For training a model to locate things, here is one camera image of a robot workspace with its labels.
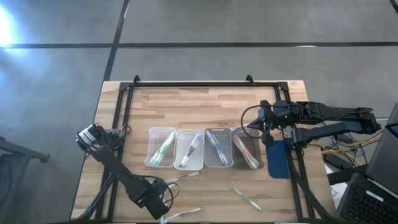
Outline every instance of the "black metal frame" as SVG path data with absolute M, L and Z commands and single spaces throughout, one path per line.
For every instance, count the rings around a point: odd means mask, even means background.
M 172 86 L 273 87 L 274 91 L 275 91 L 276 100 L 282 100 L 282 97 L 280 94 L 281 91 L 283 91 L 283 93 L 285 95 L 285 99 L 290 100 L 289 86 L 288 86 L 287 82 L 255 82 L 251 75 L 247 75 L 246 81 L 242 81 L 242 82 L 139 82 L 139 81 L 140 81 L 140 78 L 138 76 L 135 76 L 134 81 L 131 83 L 130 82 L 120 83 L 119 95 L 118 95 L 118 99 L 116 102 L 115 114 L 114 114 L 114 118 L 113 118 L 113 125 L 112 125 L 113 129 L 118 127 L 119 114 L 120 114 L 120 110 L 121 110 L 123 94 L 126 90 L 128 90 L 128 94 L 127 94 L 127 101 L 126 101 L 126 109 L 125 109 L 124 118 L 123 118 L 123 125 L 127 125 L 127 122 L 129 119 L 129 109 L 130 109 L 130 105 L 132 103 L 132 93 L 133 93 L 134 87 L 158 87 L 158 86 L 161 86 L 161 87 L 172 87 Z M 305 199 L 307 202 L 309 218 L 303 217 L 303 210 L 302 210 L 302 206 L 301 206 L 299 188 L 298 188 L 298 182 L 297 182 L 298 177 L 296 175 L 294 175 L 294 173 L 297 171 L 293 167 L 294 162 L 293 162 L 293 158 L 291 155 L 292 148 L 290 146 L 290 141 L 288 141 L 285 138 L 285 136 L 284 136 L 284 139 L 285 139 L 285 150 L 286 150 L 286 155 L 287 155 L 287 160 L 288 160 L 288 169 L 289 169 L 289 173 L 290 173 L 290 182 L 292 184 L 292 193 L 293 193 L 295 210 L 296 210 L 296 215 L 297 215 L 298 221 L 299 222 L 314 221 L 314 222 L 328 223 L 329 222 L 328 220 L 316 220 L 315 219 L 315 212 L 313 210 L 313 205 L 310 202 L 310 198 L 308 197 L 307 194 L 305 194 Z M 123 157 L 124 142 L 125 142 L 125 139 L 123 140 L 123 145 L 118 149 L 117 157 L 120 160 Z M 303 155 L 301 153 L 301 150 L 298 150 L 298 149 L 295 149 L 295 150 L 297 151 L 299 175 L 301 176 L 301 179 L 304 182 L 304 184 L 307 187 L 309 187 L 307 173 L 305 171 L 305 166 L 304 166 Z M 108 189 L 110 188 L 111 185 L 112 185 L 112 190 L 111 190 L 108 213 L 106 215 L 106 218 L 102 217 L 103 207 L 104 207 L 104 200 L 102 198 L 97 209 L 96 209 L 95 219 L 91 220 L 91 222 L 102 222 L 102 223 L 112 222 L 113 215 L 114 215 L 114 206 L 116 204 L 118 180 L 117 180 L 117 178 L 110 175 L 107 170 L 104 170 L 103 178 L 101 181 L 100 194 L 105 195 L 105 193 L 108 191 Z

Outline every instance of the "wooden table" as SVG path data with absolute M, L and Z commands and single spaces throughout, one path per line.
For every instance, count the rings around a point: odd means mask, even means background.
M 307 101 L 304 82 L 287 81 L 292 101 Z M 95 122 L 111 128 L 120 82 L 104 82 Z M 153 126 L 176 129 L 200 129 L 237 127 L 244 109 L 259 104 L 260 100 L 275 102 L 271 87 L 145 87 L 134 88 L 129 125 L 132 133 L 126 137 L 123 164 L 132 173 L 155 175 L 165 180 L 190 173 L 170 169 L 151 169 L 144 165 L 149 134 Z M 248 111 L 244 123 L 257 117 L 257 110 Z M 271 132 L 275 139 L 282 139 L 279 130 Z M 203 211 L 176 219 L 175 222 L 287 222 L 296 221 L 290 180 L 273 179 L 267 170 L 267 157 L 261 144 L 264 168 L 259 170 L 235 170 L 204 167 L 201 173 L 178 182 L 181 191 L 167 217 L 197 207 Z M 330 186 L 317 147 L 305 149 L 305 165 L 310 188 L 320 203 L 333 214 L 335 211 Z M 72 217 L 77 217 L 98 193 L 103 166 L 92 157 L 84 163 L 83 172 L 73 207 Z M 254 199 L 267 212 L 260 213 L 229 189 L 234 184 L 249 198 Z M 300 193 L 304 214 L 305 199 Z M 154 222 L 146 209 L 140 209 L 127 197 L 119 184 L 114 213 L 116 222 Z

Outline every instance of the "green marker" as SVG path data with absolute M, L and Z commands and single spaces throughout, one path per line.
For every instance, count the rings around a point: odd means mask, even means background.
M 229 187 L 234 190 L 236 193 L 238 193 L 240 196 L 242 196 L 243 199 L 245 199 L 247 202 L 249 202 L 254 208 L 258 209 L 260 212 L 263 212 L 263 209 L 256 204 L 255 202 L 253 202 L 251 199 L 249 199 L 248 197 L 246 197 L 246 195 L 242 194 L 240 191 L 238 191 L 234 185 L 230 184 Z
M 166 154 L 167 150 L 169 150 L 169 146 L 173 142 L 175 138 L 175 133 L 172 133 L 166 141 L 163 142 L 159 150 L 155 153 L 154 156 L 149 161 L 149 164 L 152 166 L 158 166 L 163 159 L 164 155 Z

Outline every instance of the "concrete floor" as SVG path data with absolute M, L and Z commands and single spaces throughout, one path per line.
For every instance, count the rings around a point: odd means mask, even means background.
M 123 0 L 0 2 L 0 44 L 112 43 Z M 398 41 L 388 0 L 133 0 L 121 42 Z M 6 223 L 69 218 L 110 49 L 0 49 L 0 136 L 40 152 Z M 303 79 L 308 97 L 370 106 L 398 101 L 398 47 L 119 49 L 111 80 Z M 368 158 L 372 147 L 367 150 Z

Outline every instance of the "blue mat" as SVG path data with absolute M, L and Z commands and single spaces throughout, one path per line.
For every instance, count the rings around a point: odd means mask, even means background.
M 285 142 L 283 140 L 275 140 L 274 146 L 266 147 L 266 151 L 269 175 L 276 179 L 289 179 Z

